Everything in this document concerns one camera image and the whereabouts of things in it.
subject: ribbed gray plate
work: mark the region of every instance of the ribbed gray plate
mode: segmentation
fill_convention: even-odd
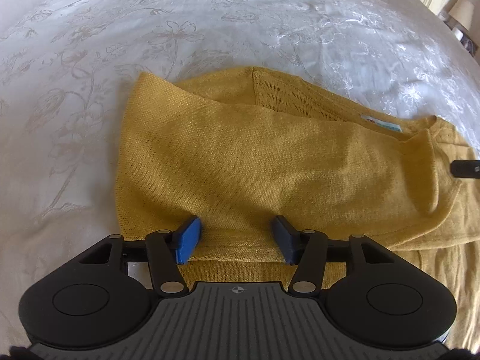
[[[279,283],[198,283],[186,297],[162,300],[130,337],[100,349],[35,344],[45,360],[434,360],[441,343],[407,351],[359,344],[336,330],[314,300]]]

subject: blue gripper pad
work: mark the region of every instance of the blue gripper pad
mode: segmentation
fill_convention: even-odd
[[[186,264],[200,239],[200,234],[202,232],[200,218],[196,217],[189,225],[187,225],[186,229],[178,229],[177,231],[179,233],[177,233],[178,247],[175,250],[175,260],[177,264],[182,266],[183,264]]]

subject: circular cap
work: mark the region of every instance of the circular cap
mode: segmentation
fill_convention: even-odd
[[[100,286],[74,284],[57,292],[53,305],[66,315],[88,315],[104,308],[109,297],[109,293]]]
[[[296,292],[308,294],[309,292],[314,292],[317,287],[309,281],[297,281],[292,285],[292,288]]]
[[[446,287],[403,262],[353,270],[330,287],[325,309],[350,337],[390,349],[434,342],[448,331],[457,312]]]
[[[417,311],[423,303],[420,293],[404,284],[388,283],[372,288],[367,293],[369,304],[389,315],[407,315]]]
[[[183,291],[183,284],[178,281],[167,281],[160,286],[160,289],[167,294],[176,294]]]
[[[150,307],[145,287],[120,270],[70,262],[31,286],[18,314],[36,342],[85,349],[127,336]]]

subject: clothing label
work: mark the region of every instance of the clothing label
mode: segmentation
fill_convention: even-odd
[[[368,120],[369,122],[375,123],[377,126],[388,128],[388,130],[402,132],[402,128],[395,123],[388,123],[382,120],[375,119],[374,117],[362,115],[362,119]]]

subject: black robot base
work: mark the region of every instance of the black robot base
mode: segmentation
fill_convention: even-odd
[[[330,240],[297,231],[282,216],[272,231],[285,261],[298,265],[279,282],[197,282],[186,263],[201,224],[141,241],[110,235],[22,296],[21,323],[32,345],[16,360],[435,360],[457,307],[441,283],[364,235]],[[148,262],[152,290],[127,274]],[[327,262],[346,276],[322,289]]]

